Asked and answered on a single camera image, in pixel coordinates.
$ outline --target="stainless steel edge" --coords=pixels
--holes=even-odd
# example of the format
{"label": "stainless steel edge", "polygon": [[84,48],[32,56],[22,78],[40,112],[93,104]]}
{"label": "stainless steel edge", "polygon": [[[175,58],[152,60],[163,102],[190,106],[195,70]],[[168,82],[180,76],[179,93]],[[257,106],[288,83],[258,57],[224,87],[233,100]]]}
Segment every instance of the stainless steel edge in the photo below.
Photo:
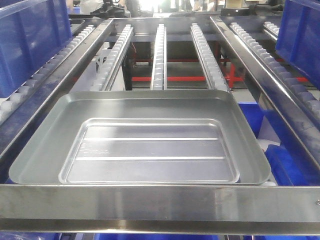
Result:
{"label": "stainless steel edge", "polygon": [[0,182],[8,177],[9,166],[38,127],[41,118],[60,96],[69,92],[75,83],[73,77],[84,71],[113,29],[112,19],[101,22],[0,126]]}
{"label": "stainless steel edge", "polygon": [[320,187],[1,185],[0,230],[319,235]]}
{"label": "stainless steel edge", "polygon": [[219,18],[211,18],[213,29],[221,35],[220,44],[238,70],[266,117],[276,129],[304,176],[311,185],[320,184],[320,132],[301,104],[281,80],[259,61],[241,39]]}

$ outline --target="silver baking tray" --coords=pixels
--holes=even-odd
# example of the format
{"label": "silver baking tray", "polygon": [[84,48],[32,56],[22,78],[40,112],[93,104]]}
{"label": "silver baking tray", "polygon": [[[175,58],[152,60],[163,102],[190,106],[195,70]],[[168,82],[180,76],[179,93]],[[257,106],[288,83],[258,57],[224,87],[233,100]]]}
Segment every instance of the silver baking tray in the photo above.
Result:
{"label": "silver baking tray", "polygon": [[259,185],[270,173],[231,94],[170,90],[63,96],[9,176],[18,184]]}

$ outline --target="metal rail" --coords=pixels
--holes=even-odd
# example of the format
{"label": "metal rail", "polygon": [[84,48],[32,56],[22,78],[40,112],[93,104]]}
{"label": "metal rail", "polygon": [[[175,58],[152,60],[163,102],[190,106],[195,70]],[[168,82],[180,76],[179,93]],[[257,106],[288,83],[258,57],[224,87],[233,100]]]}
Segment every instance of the metal rail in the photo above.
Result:
{"label": "metal rail", "polygon": [[304,108],[305,113],[310,116],[310,119],[316,126],[320,128],[320,101],[303,86],[298,80],[292,76],[285,67],[272,57],[255,39],[253,39],[244,29],[236,22],[232,22],[230,26],[235,34],[237,34],[247,47],[262,61],[283,83],[289,90],[297,96],[296,102]]}
{"label": "metal rail", "polygon": [[8,169],[37,129],[50,106],[69,92],[74,76],[79,76],[113,31],[113,20],[104,20],[44,80],[38,90],[0,125],[0,181],[8,178]]}
{"label": "metal rail", "polygon": [[229,92],[230,89],[220,67],[207,43],[207,40],[198,24],[191,26],[193,44],[199,58],[208,89],[217,89]]}
{"label": "metal rail", "polygon": [[319,235],[320,187],[2,185],[0,230]]}
{"label": "metal rail", "polygon": [[105,62],[102,62],[99,68],[99,73],[96,80],[90,88],[90,91],[110,91],[116,80],[120,66],[126,56],[131,38],[134,34],[133,27],[126,25],[111,52],[106,57]]}
{"label": "metal rail", "polygon": [[266,21],[263,24],[263,28],[264,28],[263,31],[268,36],[270,36],[275,42],[277,42],[280,28],[270,21]]}
{"label": "metal rail", "polygon": [[[220,18],[211,18],[213,28],[220,33],[220,44],[238,68],[245,68],[244,79],[281,142],[291,153],[312,185],[320,184],[320,121],[284,84],[269,66],[259,59]],[[257,51],[261,46],[254,39],[247,41]]]}
{"label": "metal rail", "polygon": [[159,24],[154,41],[154,56],[151,74],[151,90],[167,89],[167,30]]}

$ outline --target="conveyor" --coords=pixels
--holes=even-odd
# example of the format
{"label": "conveyor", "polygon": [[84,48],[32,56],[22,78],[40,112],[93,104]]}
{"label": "conveyor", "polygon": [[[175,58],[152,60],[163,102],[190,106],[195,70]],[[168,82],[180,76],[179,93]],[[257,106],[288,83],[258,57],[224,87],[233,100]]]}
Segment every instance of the conveyor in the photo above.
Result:
{"label": "conveyor", "polygon": [[64,49],[64,60],[0,125],[1,180],[7,179],[11,163],[104,41],[115,45],[91,90],[112,90],[130,41],[155,42],[150,88],[157,90],[153,94],[158,98],[163,94],[174,98],[175,94],[171,90],[163,93],[166,42],[172,41],[193,41],[208,88],[230,94],[208,45],[208,41],[219,41],[237,69],[246,69],[249,90],[311,186],[1,184],[0,230],[319,235],[319,101],[311,99],[303,86],[255,43],[271,39],[263,31],[265,22],[279,25],[280,19],[199,15],[88,20],[86,24],[94,29],[72,50],[71,46]]}

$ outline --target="blue crate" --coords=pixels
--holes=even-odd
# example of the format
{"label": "blue crate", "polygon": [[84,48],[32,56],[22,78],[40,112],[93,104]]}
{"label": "blue crate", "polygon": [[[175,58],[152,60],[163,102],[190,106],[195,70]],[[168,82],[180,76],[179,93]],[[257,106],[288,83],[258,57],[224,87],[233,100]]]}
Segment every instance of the blue crate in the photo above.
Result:
{"label": "blue crate", "polygon": [[0,26],[0,98],[14,92],[72,37],[66,0],[7,5],[0,9]]}
{"label": "blue crate", "polygon": [[269,145],[265,156],[280,186],[309,186],[301,170],[283,146]]}
{"label": "blue crate", "polygon": [[216,235],[99,233],[94,240],[219,240]]}
{"label": "blue crate", "polygon": [[320,89],[320,1],[286,0],[277,53]]}
{"label": "blue crate", "polygon": [[252,132],[257,138],[260,132],[262,120],[264,119],[264,113],[256,102],[242,101],[238,104],[249,123]]}
{"label": "blue crate", "polygon": [[3,8],[10,4],[15,4],[17,2],[21,2],[23,0],[0,0],[0,8]]}

